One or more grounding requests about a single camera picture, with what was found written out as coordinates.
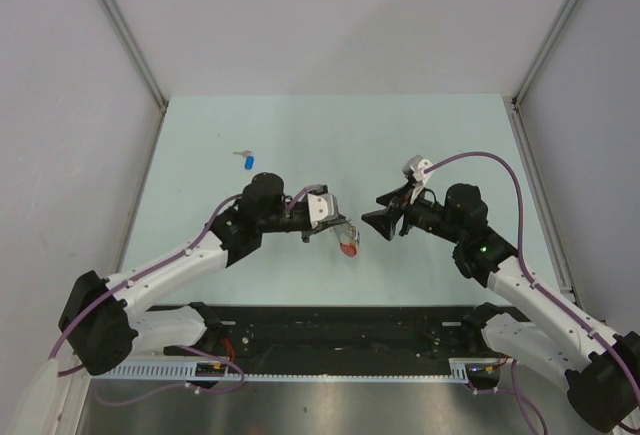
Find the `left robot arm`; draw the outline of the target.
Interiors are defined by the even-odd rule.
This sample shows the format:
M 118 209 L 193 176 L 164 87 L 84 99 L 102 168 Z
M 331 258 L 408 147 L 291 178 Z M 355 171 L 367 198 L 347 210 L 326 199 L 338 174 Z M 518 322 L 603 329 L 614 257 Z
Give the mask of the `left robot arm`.
M 220 323 L 204 303 L 156 311 L 154 305 L 194 282 L 230 268 L 262 244 L 264 235 L 298 233 L 303 242 L 348 224 L 325 185 L 293 197 L 273 173 L 259 173 L 241 193 L 224 199 L 204 227 L 183 246 L 155 261 L 106 277 L 81 275 L 59 319 L 56 357 L 69 344 L 82 367 L 102 375 L 133 354 L 176 347 L 207 355 L 221 342 Z

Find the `red handled keyring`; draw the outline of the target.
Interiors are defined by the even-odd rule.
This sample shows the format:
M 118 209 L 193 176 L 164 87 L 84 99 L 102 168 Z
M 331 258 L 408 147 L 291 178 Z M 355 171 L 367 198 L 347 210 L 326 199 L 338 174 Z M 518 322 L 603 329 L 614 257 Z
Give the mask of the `red handled keyring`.
M 350 221 L 333 226 L 331 232 L 338 241 L 340 251 L 349 258 L 355 258 L 359 252 L 360 234 Z

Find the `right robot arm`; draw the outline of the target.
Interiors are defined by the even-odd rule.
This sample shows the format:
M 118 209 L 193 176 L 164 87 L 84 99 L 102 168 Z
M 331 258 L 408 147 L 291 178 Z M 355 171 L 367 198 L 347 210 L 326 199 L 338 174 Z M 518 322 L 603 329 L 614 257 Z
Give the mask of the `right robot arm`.
M 516 247 L 488 223 L 478 187 L 451 186 L 442 203 L 426 199 L 412 184 L 377 198 L 380 209 L 362 215 L 383 238 L 413 228 L 454 245 L 454 264 L 467 279 L 508 301 L 528 322 L 484 304 L 461 331 L 473 356 L 501 352 L 528 366 L 563 391 L 593 429 L 631 432 L 639 409 L 639 336 L 622 335 L 553 290 L 526 266 Z

